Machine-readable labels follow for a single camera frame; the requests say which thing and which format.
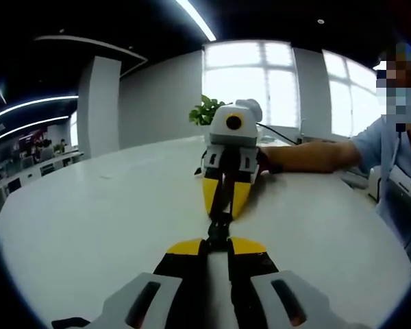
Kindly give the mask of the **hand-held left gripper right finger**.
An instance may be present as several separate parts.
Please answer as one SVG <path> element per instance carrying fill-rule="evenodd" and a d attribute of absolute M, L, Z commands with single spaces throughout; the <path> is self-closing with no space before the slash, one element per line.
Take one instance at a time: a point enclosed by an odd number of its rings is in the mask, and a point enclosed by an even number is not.
<path fill-rule="evenodd" d="M 231 300 L 240 328 L 328 328 L 329 302 L 291 271 L 280 271 L 266 247 L 228 241 Z"/>

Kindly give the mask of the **person's right hand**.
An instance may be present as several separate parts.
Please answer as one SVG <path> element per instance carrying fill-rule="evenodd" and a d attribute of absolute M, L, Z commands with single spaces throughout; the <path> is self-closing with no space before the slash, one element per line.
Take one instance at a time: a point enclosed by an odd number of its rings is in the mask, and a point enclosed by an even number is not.
<path fill-rule="evenodd" d="M 283 172 L 283 166 L 280 163 L 272 162 L 267 154 L 260 148 L 258 149 L 256 160 L 259 166 L 259 175 L 266 171 L 270 174 L 278 174 Z"/>

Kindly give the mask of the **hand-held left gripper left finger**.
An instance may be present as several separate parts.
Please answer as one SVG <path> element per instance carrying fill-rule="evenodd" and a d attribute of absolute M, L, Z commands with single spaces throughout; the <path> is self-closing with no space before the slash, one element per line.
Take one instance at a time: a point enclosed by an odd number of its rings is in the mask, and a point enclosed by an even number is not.
<path fill-rule="evenodd" d="M 170 247 L 152 273 L 142 272 L 103 304 L 100 328 L 203 328 L 207 245 Z"/>

